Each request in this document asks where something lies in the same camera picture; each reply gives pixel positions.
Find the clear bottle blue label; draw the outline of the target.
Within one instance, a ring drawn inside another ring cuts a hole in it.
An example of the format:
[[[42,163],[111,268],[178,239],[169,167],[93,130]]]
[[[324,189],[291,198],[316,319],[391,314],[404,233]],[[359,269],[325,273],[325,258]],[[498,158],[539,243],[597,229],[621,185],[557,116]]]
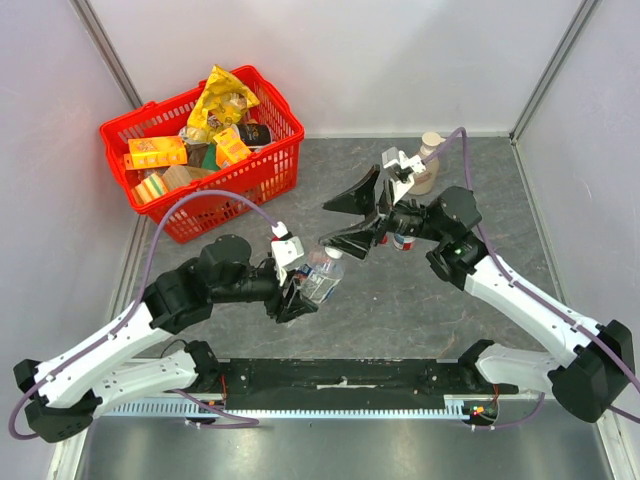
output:
[[[314,247],[296,271],[302,292],[317,305],[329,298],[345,273],[343,256],[333,259],[326,254],[324,248]]]

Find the white bottle cap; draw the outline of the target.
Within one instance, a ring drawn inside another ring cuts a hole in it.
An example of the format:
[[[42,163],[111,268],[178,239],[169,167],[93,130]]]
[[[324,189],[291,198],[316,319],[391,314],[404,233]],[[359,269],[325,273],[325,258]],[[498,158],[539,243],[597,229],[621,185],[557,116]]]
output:
[[[333,259],[340,259],[343,256],[342,251],[333,247],[325,247],[324,250],[326,254]]]

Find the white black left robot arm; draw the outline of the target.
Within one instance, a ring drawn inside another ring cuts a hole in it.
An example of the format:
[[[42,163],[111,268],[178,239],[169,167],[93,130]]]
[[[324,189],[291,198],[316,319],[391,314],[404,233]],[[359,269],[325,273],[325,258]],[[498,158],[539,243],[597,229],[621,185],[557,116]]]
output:
[[[304,256],[298,238],[272,241],[257,266],[251,265],[251,254],[244,238],[223,235],[199,256],[160,275],[120,316],[80,344],[49,361],[16,364],[14,376],[24,394],[16,410],[31,429],[26,439],[61,442],[124,403],[165,391],[206,393],[222,386],[220,363],[205,341],[192,341],[144,365],[124,365],[209,319],[216,304],[258,302],[278,323],[316,312],[295,278],[294,266]]]

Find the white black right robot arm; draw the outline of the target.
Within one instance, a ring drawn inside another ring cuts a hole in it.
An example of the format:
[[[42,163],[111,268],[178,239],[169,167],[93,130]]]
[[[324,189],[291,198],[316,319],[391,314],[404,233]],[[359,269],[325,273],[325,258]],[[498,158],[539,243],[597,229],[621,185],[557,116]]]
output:
[[[467,392],[510,384],[552,396],[574,417],[594,423],[629,385],[637,386],[631,331],[616,320],[602,324],[542,291],[499,257],[485,240],[471,190],[446,188],[429,204],[403,199],[400,180],[385,182],[372,167],[354,186],[323,205],[362,221],[323,236],[321,245],[363,260],[387,235],[428,240],[426,258],[444,282],[491,305],[531,335],[542,351],[480,341],[458,368]]]

